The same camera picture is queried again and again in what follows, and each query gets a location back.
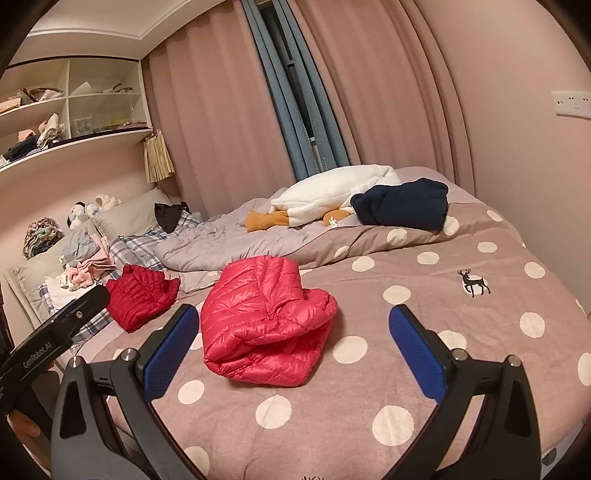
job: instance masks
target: red puffer jacket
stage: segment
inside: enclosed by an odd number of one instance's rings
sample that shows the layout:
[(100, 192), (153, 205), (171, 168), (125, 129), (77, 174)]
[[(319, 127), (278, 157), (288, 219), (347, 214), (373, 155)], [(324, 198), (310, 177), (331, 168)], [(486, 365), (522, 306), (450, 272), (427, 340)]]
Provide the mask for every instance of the red puffer jacket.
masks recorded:
[(180, 283), (166, 280), (164, 272), (127, 264), (120, 279), (105, 285), (111, 295), (107, 310), (126, 332), (134, 332), (172, 306)]
[(320, 357), (336, 311), (328, 292), (301, 288), (293, 260), (233, 262), (201, 310), (205, 364), (234, 380), (300, 385)]

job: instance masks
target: ceiling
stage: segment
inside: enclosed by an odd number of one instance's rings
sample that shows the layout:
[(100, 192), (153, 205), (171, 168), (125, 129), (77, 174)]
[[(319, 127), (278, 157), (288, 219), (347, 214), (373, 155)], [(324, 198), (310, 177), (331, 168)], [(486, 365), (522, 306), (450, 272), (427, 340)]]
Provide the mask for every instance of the ceiling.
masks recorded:
[(59, 0), (11, 64), (62, 55), (141, 59), (222, 0)]

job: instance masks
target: blue curtain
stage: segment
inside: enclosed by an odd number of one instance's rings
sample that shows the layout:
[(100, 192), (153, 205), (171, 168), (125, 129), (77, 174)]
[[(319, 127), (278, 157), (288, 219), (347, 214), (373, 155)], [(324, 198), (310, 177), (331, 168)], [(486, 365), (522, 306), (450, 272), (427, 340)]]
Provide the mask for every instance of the blue curtain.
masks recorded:
[(349, 165), (349, 157), (320, 75), (286, 0), (272, 0), (294, 62), (318, 150), (314, 153), (290, 81), (255, 0), (242, 0), (261, 59), (296, 180)]

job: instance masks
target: white shelving unit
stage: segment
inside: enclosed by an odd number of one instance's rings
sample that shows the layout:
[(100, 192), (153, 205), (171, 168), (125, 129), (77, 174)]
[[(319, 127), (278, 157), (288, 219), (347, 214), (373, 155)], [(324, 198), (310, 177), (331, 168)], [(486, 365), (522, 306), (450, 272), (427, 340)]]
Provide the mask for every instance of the white shelving unit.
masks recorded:
[[(85, 86), (83, 93), (77, 95), (76, 90), (85, 82), (90, 88)], [(117, 84), (120, 84), (117, 88), (131, 90), (105, 93)], [(28, 90), (53, 87), (64, 93), (59, 98), (32, 103), (0, 114), (0, 154), (18, 142), (20, 131), (32, 129), (38, 133), (39, 125), (54, 113), (59, 116), (60, 123), (64, 123), (64, 137), (72, 140), (0, 168), (0, 184), (14, 181), (22, 175), (33, 174), (43, 165), (79, 158), (99, 148), (134, 145), (151, 132), (152, 124), (138, 61), (72, 57), (10, 67), (0, 82), (0, 102), (16, 95), (17, 90), (24, 87)], [(93, 131), (124, 122), (132, 122), (129, 127), (138, 126), (137, 122), (145, 122), (145, 129), (113, 130), (108, 134), (86, 138), (86, 134)], [(81, 135), (85, 137), (75, 141)]]

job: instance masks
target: polka dot bedsheet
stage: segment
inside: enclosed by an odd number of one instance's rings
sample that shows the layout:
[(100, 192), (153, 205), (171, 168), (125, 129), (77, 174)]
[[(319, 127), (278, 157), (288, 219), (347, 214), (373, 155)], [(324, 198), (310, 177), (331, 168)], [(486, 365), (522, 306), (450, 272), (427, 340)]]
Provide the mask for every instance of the polka dot bedsheet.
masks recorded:
[[(486, 205), (451, 203), (439, 233), (335, 228), (289, 256), (300, 265), (304, 288), (323, 288), (339, 302), (309, 380), (277, 388), (218, 377), (203, 364), (198, 335), (166, 395), (154, 401), (209, 479), (381, 479), (435, 407), (390, 337), (388, 312), (398, 303), (449, 348), (477, 359), (502, 361), (512, 353), (523, 360), (542, 452), (587, 414), (591, 325), (515, 228)], [(207, 290), (181, 301), (200, 309), (206, 296)], [(121, 334), (95, 361), (140, 346), (175, 309)], [(442, 466), (461, 454), (481, 401), (470, 405)], [(125, 430), (116, 399), (109, 405)]]

